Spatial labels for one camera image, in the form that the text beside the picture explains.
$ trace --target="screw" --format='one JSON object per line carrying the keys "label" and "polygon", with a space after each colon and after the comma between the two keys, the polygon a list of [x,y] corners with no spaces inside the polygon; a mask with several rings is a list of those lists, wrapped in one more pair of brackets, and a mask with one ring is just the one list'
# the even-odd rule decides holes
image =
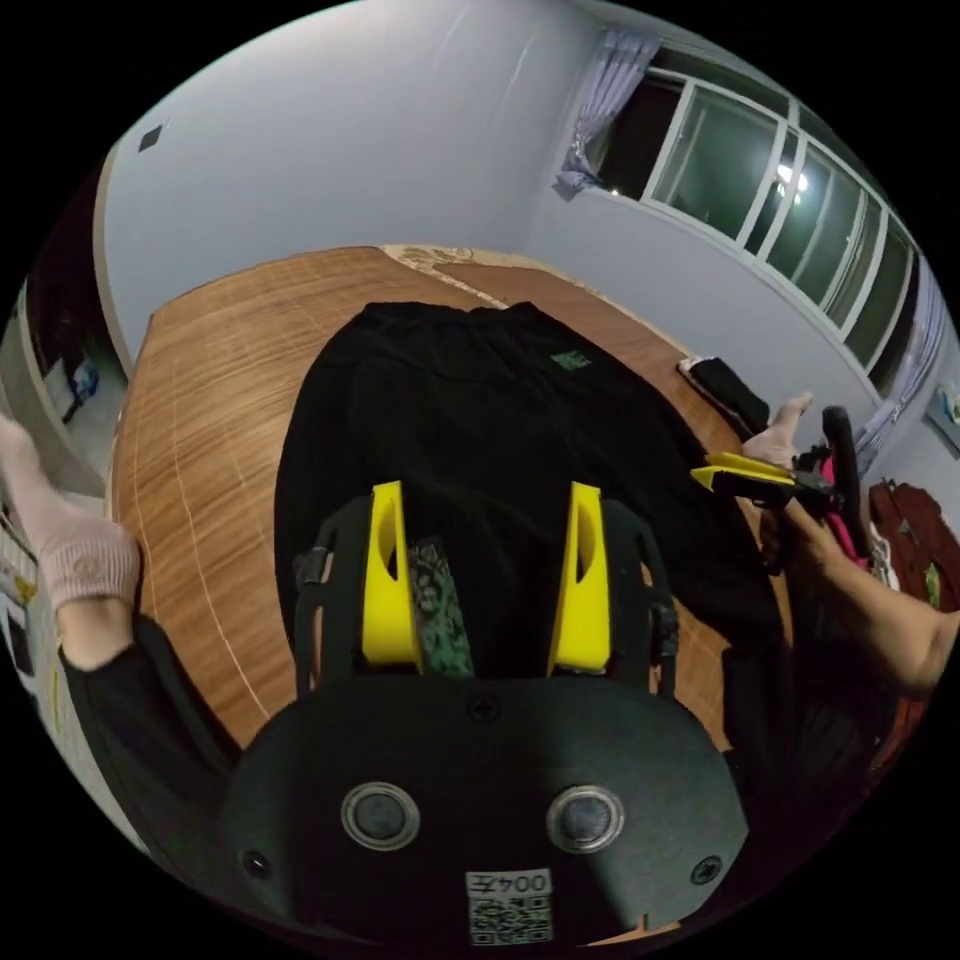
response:
{"label": "screw", "polygon": [[500,717],[500,704],[489,694],[481,693],[471,698],[467,704],[467,713],[477,723],[493,723]]}
{"label": "screw", "polygon": [[266,880],[271,871],[270,861],[262,853],[248,850],[242,857],[243,869],[257,880]]}
{"label": "screw", "polygon": [[719,857],[707,857],[693,868],[693,872],[690,874],[690,882],[702,887],[704,884],[710,883],[711,880],[716,880],[722,867],[723,861]]}

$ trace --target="window frame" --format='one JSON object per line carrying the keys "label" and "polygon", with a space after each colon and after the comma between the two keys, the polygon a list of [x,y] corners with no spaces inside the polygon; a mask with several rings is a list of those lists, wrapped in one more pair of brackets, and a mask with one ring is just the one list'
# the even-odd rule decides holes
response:
{"label": "window frame", "polygon": [[[689,55],[689,51],[686,50],[678,49],[677,52]],[[709,62],[709,58],[700,57],[699,59]],[[657,77],[659,79],[672,80],[674,82],[682,83],[683,90],[677,103],[673,118],[670,122],[670,126],[667,129],[667,134],[660,146],[660,152],[657,155],[657,160],[650,172],[646,186],[644,187],[640,198],[636,200],[630,197],[622,196],[618,193],[614,193],[613,191],[604,187],[599,187],[597,189],[602,190],[604,193],[610,196],[615,196],[617,199],[629,203],[639,203],[642,206],[652,208],[671,219],[681,221],[688,226],[694,227],[700,233],[707,234],[711,239],[721,244],[727,250],[735,252],[739,258],[752,265],[754,269],[763,277],[773,280],[777,286],[781,288],[788,289],[792,296],[795,299],[799,299],[799,301],[807,308],[807,310],[817,318],[818,325],[828,332],[831,339],[839,343],[842,349],[849,355],[852,363],[856,365],[856,368],[863,371],[866,384],[869,385],[869,388],[877,395],[879,399],[879,392],[873,386],[873,383],[870,380],[870,374],[880,359],[885,346],[893,335],[897,318],[899,317],[900,311],[903,308],[904,299],[906,297],[907,290],[909,289],[910,274],[913,269],[913,264],[916,260],[916,257],[919,255],[919,246],[916,240],[913,238],[912,234],[907,229],[901,218],[897,215],[896,211],[893,210],[889,203],[877,192],[877,190],[875,190],[865,180],[865,178],[857,173],[857,171],[854,170],[845,160],[837,156],[826,144],[821,143],[812,134],[808,133],[803,129],[803,127],[801,127],[801,104],[796,97],[787,94],[787,116],[782,116],[776,111],[765,107],[763,104],[756,103],[750,100],[748,97],[745,97],[739,93],[735,93],[732,90],[728,90],[723,86],[706,80],[701,80],[697,77],[680,73],[675,70],[651,67],[647,71],[647,75],[651,77]],[[670,155],[676,146],[680,131],[683,128],[687,114],[698,90],[709,91],[711,93],[723,96],[729,100],[733,100],[734,102],[747,107],[755,113],[772,119],[777,124],[776,135],[771,147],[764,176],[760,181],[760,185],[757,189],[753,203],[748,210],[747,215],[744,218],[744,222],[741,225],[740,231],[735,239],[731,239],[726,234],[721,233],[714,227],[711,227],[709,224],[703,223],[696,217],[692,217],[689,214],[683,213],[680,210],[671,207],[668,203],[656,200],[653,197],[653,193],[664,174],[664,170],[669,161]],[[815,111],[810,110],[810,108],[805,104],[803,106],[805,110],[815,115]],[[830,171],[827,196],[824,200],[825,205],[832,193],[838,174],[846,176],[859,189],[860,195],[857,203],[857,212],[854,217],[855,235],[857,237],[859,237],[860,233],[864,229],[868,203],[872,200],[875,204],[877,204],[880,210],[880,223],[877,230],[877,236],[873,244],[873,249],[870,252],[870,262],[867,267],[867,273],[860,285],[860,289],[853,302],[853,305],[851,306],[849,313],[840,327],[838,327],[837,324],[831,320],[826,311],[831,301],[836,297],[843,281],[843,277],[846,275],[846,271],[850,267],[850,260],[853,256],[853,251],[857,246],[856,242],[851,242],[847,245],[844,256],[841,262],[837,265],[836,272],[830,282],[829,287],[827,288],[823,300],[820,303],[815,303],[795,283],[794,278],[799,276],[800,271],[804,266],[803,260],[801,260],[800,264],[798,264],[791,277],[782,275],[778,270],[773,268],[767,260],[770,255],[770,251],[773,249],[773,246],[777,241],[777,238],[780,236],[784,223],[786,222],[787,215],[792,208],[793,201],[800,183],[799,175],[791,178],[790,184],[787,186],[785,194],[781,199],[780,207],[774,216],[773,222],[771,223],[770,228],[767,231],[767,235],[764,237],[763,243],[757,251],[757,254],[751,254],[746,249],[746,244],[754,227],[757,224],[757,221],[760,218],[760,215],[763,211],[763,206],[769,196],[770,190],[774,186],[777,176],[777,166],[780,163],[780,158],[783,154],[783,148],[786,144],[787,137],[791,133],[794,134],[798,140],[797,151],[794,157],[795,170],[802,172],[811,148],[824,157],[833,168]],[[883,336],[880,338],[877,347],[874,349],[873,355],[870,357],[869,361],[864,364],[861,363],[860,360],[853,354],[852,350],[847,347],[846,339],[856,325],[856,322],[863,311],[863,307],[870,296],[870,292],[873,289],[873,284],[880,269],[880,262],[883,258],[887,234],[891,223],[896,224],[907,243],[907,250],[909,253],[907,269],[901,283],[900,295],[897,300],[896,308],[892,311],[890,320],[887,323],[887,328],[885,329]],[[821,219],[814,228],[814,233],[808,243],[807,250],[804,252],[804,257],[808,257],[809,252],[813,249],[813,245],[822,231],[822,226],[823,224]]]}

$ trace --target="pink sock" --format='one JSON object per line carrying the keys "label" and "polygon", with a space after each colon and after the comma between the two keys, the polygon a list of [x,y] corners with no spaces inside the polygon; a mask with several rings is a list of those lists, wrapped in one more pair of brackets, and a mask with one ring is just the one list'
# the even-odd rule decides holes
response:
{"label": "pink sock", "polygon": [[132,606],[141,569],[136,540],[118,524],[64,500],[44,475],[30,435],[2,415],[0,472],[54,610],[96,597],[117,597]]}
{"label": "pink sock", "polygon": [[764,463],[782,467],[784,470],[793,469],[793,461],[797,456],[797,448],[793,445],[793,435],[797,432],[800,418],[807,412],[813,402],[813,394],[788,400],[773,418],[770,426],[763,433],[751,437],[743,445],[743,455],[753,460],[762,460]]}

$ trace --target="window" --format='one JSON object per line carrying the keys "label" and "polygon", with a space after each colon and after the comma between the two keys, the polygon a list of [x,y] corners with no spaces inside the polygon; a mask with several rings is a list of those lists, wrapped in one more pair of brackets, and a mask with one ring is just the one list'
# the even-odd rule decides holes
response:
{"label": "window", "polygon": [[[747,237],[747,249],[752,254],[760,252],[760,247],[763,245],[764,240],[766,240],[767,234],[770,232],[774,220],[776,220],[777,214],[780,212],[780,207],[785,202],[787,191],[793,182],[793,168],[796,162],[799,142],[799,138],[795,133],[791,131],[787,134],[783,152],[780,154],[780,160],[777,163],[773,183],[770,184],[770,188],[767,190],[767,195],[764,198],[763,206],[760,208],[757,222],[753,225],[750,236]],[[806,188],[806,171],[803,171],[800,177],[800,184]],[[802,191],[798,188],[797,194],[791,200],[791,203],[797,204],[801,196]]]}
{"label": "window", "polygon": [[912,260],[910,244],[900,228],[891,222],[876,279],[846,341],[865,367],[869,367],[884,334],[897,319],[902,298],[906,296]]}
{"label": "window", "polygon": [[876,179],[816,114],[661,49],[589,151],[606,189],[706,225],[800,291],[889,394],[916,310],[917,252]]}
{"label": "window", "polygon": [[777,123],[766,114],[696,89],[653,199],[736,238],[776,136]]}
{"label": "window", "polygon": [[[780,171],[778,174],[791,171]],[[851,243],[861,190],[815,147],[806,159],[793,205],[767,262],[822,305]]]}
{"label": "window", "polygon": [[760,106],[782,117],[787,116],[790,99],[786,94],[780,93],[779,90],[772,90],[758,80],[731,70],[729,67],[722,67],[719,63],[701,60],[688,53],[661,47],[650,66],[654,70],[669,70],[671,73],[679,73],[685,77],[695,77],[697,80],[715,84],[731,93],[746,97],[747,100],[759,103]]}
{"label": "window", "polygon": [[913,251],[911,251],[910,279],[907,283],[907,292],[903,306],[900,307],[897,322],[893,326],[890,339],[880,352],[877,362],[870,371],[870,379],[873,385],[885,400],[893,390],[893,382],[896,379],[897,371],[900,369],[900,361],[907,352],[907,347],[910,344],[910,335],[913,333],[913,318],[917,312],[917,294],[919,290],[919,261],[913,254]]}
{"label": "window", "polygon": [[867,280],[870,261],[880,233],[880,204],[861,194],[860,214],[847,235],[843,259],[837,268],[832,289],[827,294],[824,312],[843,327]]}
{"label": "window", "polygon": [[682,82],[645,78],[607,135],[587,147],[608,189],[643,196],[682,93]]}

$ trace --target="wooden floor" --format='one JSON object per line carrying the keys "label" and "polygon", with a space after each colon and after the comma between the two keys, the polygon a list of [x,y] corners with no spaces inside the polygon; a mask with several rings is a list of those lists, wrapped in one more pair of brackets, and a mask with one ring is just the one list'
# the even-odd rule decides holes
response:
{"label": "wooden floor", "polygon": [[[241,745],[294,692],[273,572],[284,434],[310,364],[368,302],[532,301],[656,385],[708,450],[740,449],[676,372],[678,348],[590,291],[511,258],[415,260],[377,248],[305,254],[207,284],[150,321],[114,447],[112,515],[143,544],[145,612]],[[680,614],[677,694],[723,748],[725,643]]]}

